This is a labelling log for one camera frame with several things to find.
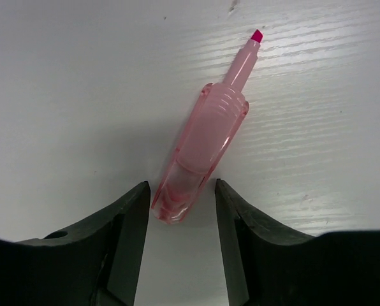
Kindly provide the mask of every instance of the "white surface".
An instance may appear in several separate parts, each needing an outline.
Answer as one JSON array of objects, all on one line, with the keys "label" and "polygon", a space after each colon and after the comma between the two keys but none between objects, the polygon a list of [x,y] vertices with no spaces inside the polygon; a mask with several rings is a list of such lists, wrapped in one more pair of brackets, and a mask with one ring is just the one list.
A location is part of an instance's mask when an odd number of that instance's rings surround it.
[{"label": "white surface", "polygon": [[[215,177],[304,232],[380,228],[380,1],[0,0],[0,237],[154,186],[207,82],[265,39]],[[136,305],[226,305],[212,187],[152,217]]]}]

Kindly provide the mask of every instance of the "marker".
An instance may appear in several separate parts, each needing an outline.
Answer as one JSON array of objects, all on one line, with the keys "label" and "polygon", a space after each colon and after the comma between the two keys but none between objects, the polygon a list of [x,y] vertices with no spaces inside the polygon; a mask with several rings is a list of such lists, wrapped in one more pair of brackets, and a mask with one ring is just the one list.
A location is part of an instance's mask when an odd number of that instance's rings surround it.
[{"label": "marker", "polygon": [[201,91],[152,202],[159,220],[167,224],[183,220],[238,131],[249,109],[241,91],[262,38],[256,30],[238,51],[224,80]]}]

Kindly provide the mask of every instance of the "gray surface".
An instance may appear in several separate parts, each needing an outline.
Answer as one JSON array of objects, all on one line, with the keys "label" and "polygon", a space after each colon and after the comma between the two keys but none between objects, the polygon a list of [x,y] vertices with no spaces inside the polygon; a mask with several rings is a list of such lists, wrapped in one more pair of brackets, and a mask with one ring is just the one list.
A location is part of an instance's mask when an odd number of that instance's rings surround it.
[{"label": "gray surface", "polygon": [[[306,233],[380,228],[380,0],[230,8],[0,0],[0,237],[155,186],[198,91],[257,27],[250,113],[215,177]],[[137,305],[226,305],[212,201],[176,227],[151,218]]]}]

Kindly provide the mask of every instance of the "highlighter tip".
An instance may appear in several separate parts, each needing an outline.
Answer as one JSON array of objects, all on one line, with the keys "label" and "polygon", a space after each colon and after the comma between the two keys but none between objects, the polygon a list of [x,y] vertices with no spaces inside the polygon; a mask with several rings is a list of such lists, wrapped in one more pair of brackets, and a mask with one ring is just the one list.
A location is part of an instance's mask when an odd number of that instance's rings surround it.
[{"label": "highlighter tip", "polygon": [[261,43],[263,37],[264,35],[259,30],[256,30],[254,34],[251,36],[251,39],[257,41],[258,43]]}]

